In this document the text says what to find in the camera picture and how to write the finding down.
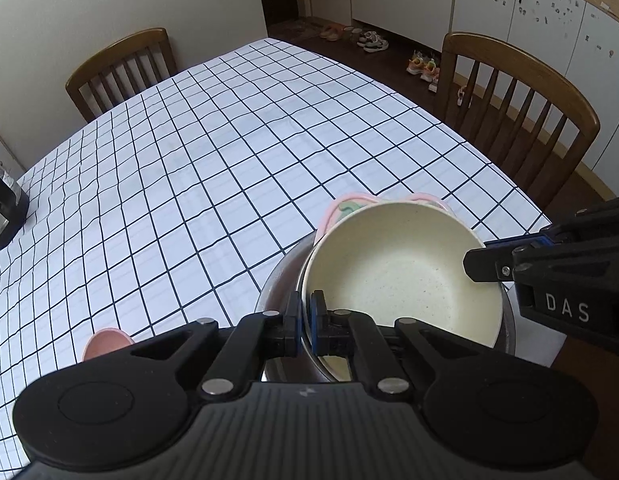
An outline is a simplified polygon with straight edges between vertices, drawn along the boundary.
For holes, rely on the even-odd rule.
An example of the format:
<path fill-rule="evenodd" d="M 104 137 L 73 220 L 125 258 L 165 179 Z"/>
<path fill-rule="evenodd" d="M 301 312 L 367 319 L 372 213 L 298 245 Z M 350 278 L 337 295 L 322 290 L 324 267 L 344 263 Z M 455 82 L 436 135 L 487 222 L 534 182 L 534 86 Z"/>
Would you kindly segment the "large stainless steel bowl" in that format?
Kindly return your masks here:
<path fill-rule="evenodd" d="M 274 311 L 285 308 L 288 300 L 302 281 L 306 260 L 314 247 L 315 232 L 301 238 L 277 263 L 265 282 L 257 300 L 256 312 Z M 507 294 L 507 288 L 500 286 L 503 294 L 503 318 L 495 349 L 515 354 L 517 334 L 515 316 Z M 302 339 L 300 351 L 295 358 L 276 358 L 268 360 L 264 375 L 270 382 L 334 382 L 335 377 L 311 354 L 307 341 Z"/>

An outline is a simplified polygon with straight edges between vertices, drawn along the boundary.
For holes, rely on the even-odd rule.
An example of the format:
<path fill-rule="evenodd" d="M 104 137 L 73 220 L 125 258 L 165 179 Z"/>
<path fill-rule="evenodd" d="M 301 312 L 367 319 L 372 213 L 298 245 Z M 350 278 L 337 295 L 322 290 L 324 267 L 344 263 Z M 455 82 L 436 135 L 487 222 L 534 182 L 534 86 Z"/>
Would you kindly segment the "cream ceramic bowl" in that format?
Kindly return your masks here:
<path fill-rule="evenodd" d="M 300 281 L 304 301 L 323 292 L 330 310 L 364 312 L 381 326 L 415 318 L 488 348 L 503 322 L 503 289 L 467 277 L 463 258 L 483 247 L 434 205 L 394 200 L 359 208 L 326 232 Z"/>

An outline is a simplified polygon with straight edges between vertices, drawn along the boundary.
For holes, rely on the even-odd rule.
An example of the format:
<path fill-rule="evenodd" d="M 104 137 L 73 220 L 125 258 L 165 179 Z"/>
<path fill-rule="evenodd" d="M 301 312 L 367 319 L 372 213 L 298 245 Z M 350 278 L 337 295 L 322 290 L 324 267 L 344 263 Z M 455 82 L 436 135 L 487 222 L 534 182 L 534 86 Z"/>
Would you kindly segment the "pink pot steel inside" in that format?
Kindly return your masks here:
<path fill-rule="evenodd" d="M 319 244 L 320 240 L 322 240 L 323 237 L 325 237 L 347 216 L 360 209 L 379 203 L 383 203 L 382 198 L 365 193 L 349 193 L 334 200 L 328 207 L 326 213 L 323 215 L 323 220 L 319 222 L 319 226 L 314 237 L 313 247 L 309 249 L 309 255 L 305 259 L 302 270 L 300 270 L 300 275 L 297 279 L 296 290 L 300 294 L 300 299 L 302 299 L 303 302 L 303 306 L 300 308 L 300 315 L 302 315 L 300 344 L 307 354 L 309 361 L 311 361 L 311 365 L 315 368 L 317 374 L 323 382 L 338 382 L 339 380 L 313 353 L 313 346 L 311 345 L 311 316 L 309 315 L 309 300 L 306 298 L 306 294 L 304 292 L 304 278 L 309 260 L 311 260 L 311 256 L 313 255 L 313 252 L 315 252 L 315 248 Z"/>

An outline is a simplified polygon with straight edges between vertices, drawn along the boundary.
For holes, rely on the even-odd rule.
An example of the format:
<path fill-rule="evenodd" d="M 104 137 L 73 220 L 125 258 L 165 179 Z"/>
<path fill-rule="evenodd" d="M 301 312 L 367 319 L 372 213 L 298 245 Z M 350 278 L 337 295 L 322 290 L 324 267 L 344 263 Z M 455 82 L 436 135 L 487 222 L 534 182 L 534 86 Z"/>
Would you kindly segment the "pink mouse-shaped plate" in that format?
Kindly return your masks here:
<path fill-rule="evenodd" d="M 118 328 L 102 328 L 94 333 L 87 341 L 82 354 L 82 359 L 88 361 L 98 356 L 104 356 L 113 351 L 117 351 L 134 344 L 131 336 Z"/>

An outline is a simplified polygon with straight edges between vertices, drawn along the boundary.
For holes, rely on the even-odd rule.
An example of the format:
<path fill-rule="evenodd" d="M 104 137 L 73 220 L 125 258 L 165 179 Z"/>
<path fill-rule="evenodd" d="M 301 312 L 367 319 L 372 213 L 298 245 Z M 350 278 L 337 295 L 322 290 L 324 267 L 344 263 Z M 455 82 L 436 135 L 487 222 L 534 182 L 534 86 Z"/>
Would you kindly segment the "right wooden chair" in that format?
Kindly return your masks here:
<path fill-rule="evenodd" d="M 450 32 L 441 62 L 434 116 L 546 210 L 598 136 L 594 107 L 554 68 L 493 37 Z"/>

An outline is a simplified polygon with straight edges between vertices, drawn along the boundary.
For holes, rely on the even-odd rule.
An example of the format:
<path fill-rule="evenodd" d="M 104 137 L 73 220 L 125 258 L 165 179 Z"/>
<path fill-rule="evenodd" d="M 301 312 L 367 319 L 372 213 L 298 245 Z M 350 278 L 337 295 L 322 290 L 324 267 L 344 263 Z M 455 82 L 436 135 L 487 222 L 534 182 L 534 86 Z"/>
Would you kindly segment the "wooden chair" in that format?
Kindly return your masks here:
<path fill-rule="evenodd" d="M 167 30 L 134 32 L 96 52 L 74 70 L 65 91 L 86 122 L 177 74 Z"/>
<path fill-rule="evenodd" d="M 598 136 L 594 107 L 554 68 L 493 37 L 450 32 L 441 62 L 434 116 L 546 210 Z"/>

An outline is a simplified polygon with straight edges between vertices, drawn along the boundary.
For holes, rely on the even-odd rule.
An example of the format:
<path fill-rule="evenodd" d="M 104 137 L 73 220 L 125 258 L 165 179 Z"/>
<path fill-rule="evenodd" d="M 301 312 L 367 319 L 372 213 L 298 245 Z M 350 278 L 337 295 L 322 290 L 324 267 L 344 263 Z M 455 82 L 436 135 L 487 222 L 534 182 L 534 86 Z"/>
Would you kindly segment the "checkered white tablecloth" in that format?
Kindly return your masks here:
<path fill-rule="evenodd" d="M 0 479 L 26 463 L 12 410 L 28 384 L 77 363 L 104 327 L 142 340 L 238 322 L 340 196 L 428 193 L 482 240 L 547 224 L 402 93 L 274 39 L 133 96 L 20 183 L 27 221 L 0 250 Z"/>

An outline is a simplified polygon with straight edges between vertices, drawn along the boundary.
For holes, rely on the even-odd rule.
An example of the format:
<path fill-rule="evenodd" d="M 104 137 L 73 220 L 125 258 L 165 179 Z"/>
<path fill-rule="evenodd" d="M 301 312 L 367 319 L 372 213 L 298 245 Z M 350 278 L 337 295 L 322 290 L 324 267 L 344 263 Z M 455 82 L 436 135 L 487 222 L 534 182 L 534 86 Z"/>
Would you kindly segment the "white cabinet unit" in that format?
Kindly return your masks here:
<path fill-rule="evenodd" d="M 583 163 L 619 194 L 619 21 L 586 0 L 337 0 L 325 20 L 357 20 L 441 50 L 447 32 L 506 41 L 566 76 L 598 114 Z"/>

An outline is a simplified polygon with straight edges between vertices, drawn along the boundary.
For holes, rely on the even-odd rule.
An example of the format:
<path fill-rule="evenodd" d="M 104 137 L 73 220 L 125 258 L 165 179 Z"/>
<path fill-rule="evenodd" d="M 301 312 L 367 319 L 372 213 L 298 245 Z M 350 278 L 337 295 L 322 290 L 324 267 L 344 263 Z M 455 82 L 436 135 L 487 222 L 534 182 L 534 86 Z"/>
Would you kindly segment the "glass electric kettle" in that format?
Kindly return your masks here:
<path fill-rule="evenodd" d="M 0 250 L 8 246 L 24 226 L 28 207 L 28 195 L 0 167 Z"/>

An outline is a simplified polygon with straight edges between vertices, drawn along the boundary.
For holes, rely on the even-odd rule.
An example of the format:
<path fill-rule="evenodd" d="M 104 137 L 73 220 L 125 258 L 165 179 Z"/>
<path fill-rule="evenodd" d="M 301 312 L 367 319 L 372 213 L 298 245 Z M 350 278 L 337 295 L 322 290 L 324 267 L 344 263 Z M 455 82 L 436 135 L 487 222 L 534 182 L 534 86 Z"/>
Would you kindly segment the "far wooden chair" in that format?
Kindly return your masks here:
<path fill-rule="evenodd" d="M 134 32 L 96 52 L 74 70 L 65 91 L 86 122 L 177 74 L 167 30 Z"/>

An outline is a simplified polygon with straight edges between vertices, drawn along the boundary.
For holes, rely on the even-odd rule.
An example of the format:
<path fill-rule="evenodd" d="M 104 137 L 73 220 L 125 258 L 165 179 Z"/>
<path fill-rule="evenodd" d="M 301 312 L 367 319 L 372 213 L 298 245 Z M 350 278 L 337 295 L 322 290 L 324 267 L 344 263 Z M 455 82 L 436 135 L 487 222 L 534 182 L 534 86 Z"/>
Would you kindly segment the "wooden side cabinet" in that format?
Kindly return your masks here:
<path fill-rule="evenodd" d="M 8 174 L 14 180 L 18 180 L 24 172 L 25 169 L 0 136 L 0 176 Z"/>

